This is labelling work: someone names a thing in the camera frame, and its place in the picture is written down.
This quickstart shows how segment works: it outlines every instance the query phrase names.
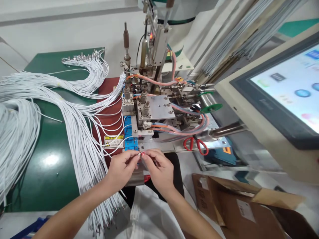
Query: green table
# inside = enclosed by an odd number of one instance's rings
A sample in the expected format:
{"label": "green table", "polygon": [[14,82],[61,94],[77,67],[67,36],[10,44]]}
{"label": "green table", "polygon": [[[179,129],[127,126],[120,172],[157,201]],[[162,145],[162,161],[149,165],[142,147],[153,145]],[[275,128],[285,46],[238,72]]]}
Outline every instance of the green table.
{"label": "green table", "polygon": [[[81,52],[85,55],[92,54],[93,49],[37,54],[25,71],[52,73],[75,69],[75,66],[63,65],[61,59],[80,55]],[[54,76],[67,81],[83,80],[88,76],[88,72],[76,70]],[[96,103],[96,100],[81,97],[61,88],[55,88],[53,91],[73,103],[83,105]],[[36,100],[35,103],[39,105],[42,114],[63,120],[62,113],[56,105],[41,100]],[[5,211],[57,211],[77,196],[79,190],[65,123],[42,117],[36,148],[24,176],[7,196],[8,206]]]}

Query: cardboard box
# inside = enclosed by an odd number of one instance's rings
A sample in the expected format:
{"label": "cardboard box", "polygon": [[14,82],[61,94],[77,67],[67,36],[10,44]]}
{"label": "cardboard box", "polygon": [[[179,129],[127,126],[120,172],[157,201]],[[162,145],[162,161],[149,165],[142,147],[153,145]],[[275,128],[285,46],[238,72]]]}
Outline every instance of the cardboard box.
{"label": "cardboard box", "polygon": [[303,196],[232,180],[193,174],[197,207],[219,224],[227,239],[318,239],[295,211]]}

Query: screen icon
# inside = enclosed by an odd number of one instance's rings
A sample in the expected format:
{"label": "screen icon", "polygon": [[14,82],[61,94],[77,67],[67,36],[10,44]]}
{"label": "screen icon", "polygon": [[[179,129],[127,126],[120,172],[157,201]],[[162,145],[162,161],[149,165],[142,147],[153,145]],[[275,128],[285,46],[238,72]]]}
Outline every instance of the screen icon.
{"label": "screen icon", "polygon": [[306,54],[306,56],[311,57],[312,59],[319,60],[319,51],[312,50]]}
{"label": "screen icon", "polygon": [[312,84],[312,88],[316,91],[319,91],[319,83]]}
{"label": "screen icon", "polygon": [[258,80],[257,82],[264,88],[269,87],[269,83],[266,82],[265,80]]}
{"label": "screen icon", "polygon": [[311,96],[311,93],[308,90],[296,90],[295,94],[299,97],[304,97],[304,98]]}
{"label": "screen icon", "polygon": [[301,117],[306,119],[311,124],[314,124],[314,125],[319,124],[319,117],[317,117],[313,114],[302,114]]}
{"label": "screen icon", "polygon": [[274,74],[270,75],[270,77],[273,78],[274,80],[278,81],[278,82],[286,79],[286,77],[282,76],[279,73],[274,73]]}

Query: blue connector block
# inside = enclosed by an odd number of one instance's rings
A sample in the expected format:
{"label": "blue connector block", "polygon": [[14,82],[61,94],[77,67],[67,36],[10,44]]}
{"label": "blue connector block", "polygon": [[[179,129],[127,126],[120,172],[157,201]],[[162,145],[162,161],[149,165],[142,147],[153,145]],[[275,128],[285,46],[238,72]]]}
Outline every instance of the blue connector block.
{"label": "blue connector block", "polygon": [[[131,116],[127,116],[124,120],[124,127],[132,124]],[[132,136],[132,126],[127,126],[124,129],[124,138],[131,137]],[[128,138],[124,142],[125,150],[138,150],[139,145],[138,145],[138,138]]]}

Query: red scissors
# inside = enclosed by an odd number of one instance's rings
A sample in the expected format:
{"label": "red scissors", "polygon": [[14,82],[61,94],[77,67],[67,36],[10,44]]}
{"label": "red scissors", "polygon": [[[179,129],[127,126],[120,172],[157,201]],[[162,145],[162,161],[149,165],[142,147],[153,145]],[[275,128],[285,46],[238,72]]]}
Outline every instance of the red scissors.
{"label": "red scissors", "polygon": [[[188,140],[190,140],[190,147],[189,148],[186,145]],[[195,135],[193,135],[192,137],[189,137],[189,138],[184,140],[184,148],[187,151],[192,151],[193,150],[193,145],[194,145],[194,140],[196,140],[197,148],[199,149],[199,153],[201,155],[203,155],[203,156],[206,156],[208,154],[208,148],[207,148],[206,144],[202,140],[198,139]],[[206,153],[202,152],[202,149],[200,148],[200,145],[204,146],[204,148],[206,149]]]}

